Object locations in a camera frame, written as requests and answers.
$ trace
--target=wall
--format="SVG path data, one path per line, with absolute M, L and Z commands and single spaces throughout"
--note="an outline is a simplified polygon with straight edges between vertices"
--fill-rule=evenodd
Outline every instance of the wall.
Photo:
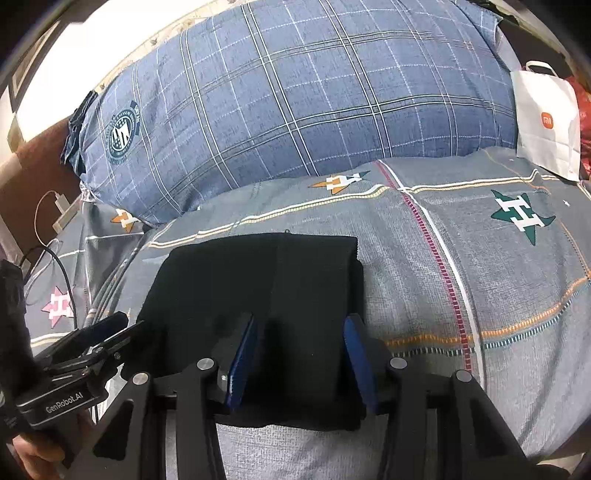
M 0 98 L 0 163 L 6 161 L 12 153 L 7 141 L 12 117 L 12 109 L 10 108 L 10 98 L 8 96 L 7 88 Z
M 18 110 L 25 140 L 72 114 L 131 51 L 208 0 L 109 0 L 81 24 L 70 24 L 33 77 Z

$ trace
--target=black garment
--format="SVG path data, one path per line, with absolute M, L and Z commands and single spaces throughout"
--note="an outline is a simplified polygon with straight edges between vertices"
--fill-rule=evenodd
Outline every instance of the black garment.
M 242 405 L 216 421 L 356 429 L 365 414 L 344 352 L 343 321 L 363 310 L 357 239 L 289 233 L 232 236 L 171 251 L 138 316 L 165 331 L 124 376 L 170 375 L 210 356 L 228 322 L 258 322 Z

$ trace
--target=pink star emblem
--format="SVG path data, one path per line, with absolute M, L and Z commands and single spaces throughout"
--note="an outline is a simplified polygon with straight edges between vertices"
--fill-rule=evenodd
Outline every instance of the pink star emblem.
M 51 294 L 51 301 L 41 311 L 49 313 L 51 328 L 55 327 L 62 317 L 74 318 L 74 312 L 70 306 L 70 294 L 66 293 L 64 295 L 57 287 Z

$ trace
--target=black cable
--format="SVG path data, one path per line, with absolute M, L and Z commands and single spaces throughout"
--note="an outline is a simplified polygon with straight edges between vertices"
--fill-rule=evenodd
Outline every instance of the black cable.
M 28 250 L 28 252 L 26 254 L 23 255 L 21 262 L 18 264 L 19 267 L 22 267 L 23 263 L 25 263 L 25 259 L 29 256 L 29 254 L 35 250 L 45 250 L 48 254 L 50 254 L 53 259 L 57 262 L 57 264 L 60 266 L 61 268 L 61 272 L 64 275 L 64 279 L 66 281 L 66 287 L 68 289 L 68 295 L 70 296 L 70 305 L 72 306 L 72 314 L 74 316 L 74 328 L 77 329 L 78 328 L 78 315 L 76 314 L 76 303 L 74 302 L 74 295 L 72 293 L 72 288 L 70 287 L 70 280 L 68 279 L 68 275 L 66 273 L 66 269 L 64 268 L 64 264 L 61 263 L 61 260 L 59 259 L 59 257 L 55 254 L 55 252 L 49 248 L 46 247 L 45 245 L 37 245 L 36 247 L 30 248 Z M 31 270 L 33 269 L 33 267 L 30 268 L 30 270 L 27 272 L 27 275 L 25 275 L 24 278 L 24 283 L 26 284 L 28 279 L 31 276 Z

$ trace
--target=dark blue cloth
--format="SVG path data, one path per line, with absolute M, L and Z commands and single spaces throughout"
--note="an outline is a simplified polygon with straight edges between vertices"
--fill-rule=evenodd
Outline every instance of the dark blue cloth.
M 464 0 L 246 4 L 124 70 L 70 162 L 98 198 L 157 225 L 263 180 L 514 148 L 498 21 Z

